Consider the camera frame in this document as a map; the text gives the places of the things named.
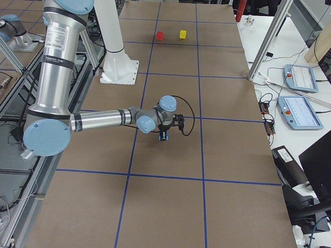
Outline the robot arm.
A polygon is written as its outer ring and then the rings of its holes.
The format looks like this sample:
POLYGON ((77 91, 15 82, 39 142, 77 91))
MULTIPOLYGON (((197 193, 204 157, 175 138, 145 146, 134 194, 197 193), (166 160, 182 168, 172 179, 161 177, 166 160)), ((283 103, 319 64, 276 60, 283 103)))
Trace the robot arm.
POLYGON ((146 111, 138 107, 71 113, 67 102, 79 36, 94 10, 106 50, 101 83, 132 85, 139 62, 126 54, 115 1, 45 1, 47 21, 44 52, 35 103, 28 108, 23 131, 25 147, 36 155, 54 156, 65 150, 72 132, 135 124, 142 133, 160 129, 161 138, 175 125, 176 99, 163 96, 146 111))
POLYGON ((9 42, 13 37, 20 37, 26 34, 26 29, 15 14, 1 16, 1 38, 9 42))

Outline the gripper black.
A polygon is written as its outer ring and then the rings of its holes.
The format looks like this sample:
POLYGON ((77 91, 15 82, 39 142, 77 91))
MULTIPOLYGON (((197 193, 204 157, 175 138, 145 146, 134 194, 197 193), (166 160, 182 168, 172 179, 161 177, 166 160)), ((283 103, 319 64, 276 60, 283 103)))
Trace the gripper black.
POLYGON ((165 132, 165 140, 168 141, 169 140, 169 132, 168 130, 172 127, 172 125, 159 125, 159 140, 163 141, 163 132, 165 132))

